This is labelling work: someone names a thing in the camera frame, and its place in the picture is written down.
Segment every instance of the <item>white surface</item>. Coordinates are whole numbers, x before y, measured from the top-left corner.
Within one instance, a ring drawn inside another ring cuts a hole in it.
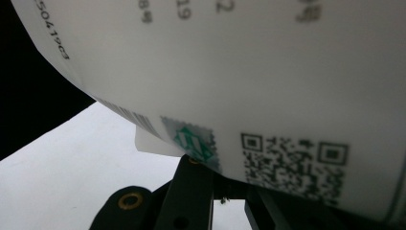
[[[0,229],[88,229],[117,190],[171,180],[179,158],[137,151],[134,132],[95,103],[1,161]],[[216,202],[214,229],[250,229],[243,202]]]

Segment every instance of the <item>barcode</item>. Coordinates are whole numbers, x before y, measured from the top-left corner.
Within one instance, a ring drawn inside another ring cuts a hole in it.
[[[124,118],[126,118],[128,121],[134,123],[136,126],[141,127],[145,131],[148,131],[152,135],[161,138],[158,134],[158,132],[155,130],[155,128],[152,126],[151,122],[149,121],[149,118],[140,114],[137,114],[135,112],[131,112],[123,107],[119,107],[113,103],[107,102],[105,100],[96,98],[101,104],[104,104],[106,107],[110,108],[114,112],[122,115]]]
[[[348,145],[245,133],[241,141],[248,183],[338,205]]]

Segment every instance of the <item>black line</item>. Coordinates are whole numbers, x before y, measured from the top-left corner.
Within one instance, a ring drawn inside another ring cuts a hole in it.
[[[404,181],[405,176],[406,176],[406,157],[403,160],[402,171],[400,173],[399,180],[397,181],[396,191],[395,191],[395,194],[394,194],[394,198],[392,199],[391,207],[389,208],[388,214],[384,218],[384,222],[386,222],[386,223],[388,223],[391,220],[391,217],[394,214],[396,204],[397,204],[397,202],[399,200],[400,192],[401,192],[402,187],[403,187],[403,181]]]

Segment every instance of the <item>green logo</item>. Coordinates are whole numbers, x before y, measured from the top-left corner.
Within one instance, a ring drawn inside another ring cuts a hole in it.
[[[174,141],[195,160],[207,162],[213,156],[206,144],[186,127],[176,130]]]

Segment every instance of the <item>dark area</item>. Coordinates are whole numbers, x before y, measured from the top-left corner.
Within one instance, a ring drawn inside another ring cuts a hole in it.
[[[0,1],[0,29],[2,160],[94,100],[36,50],[9,0]]]

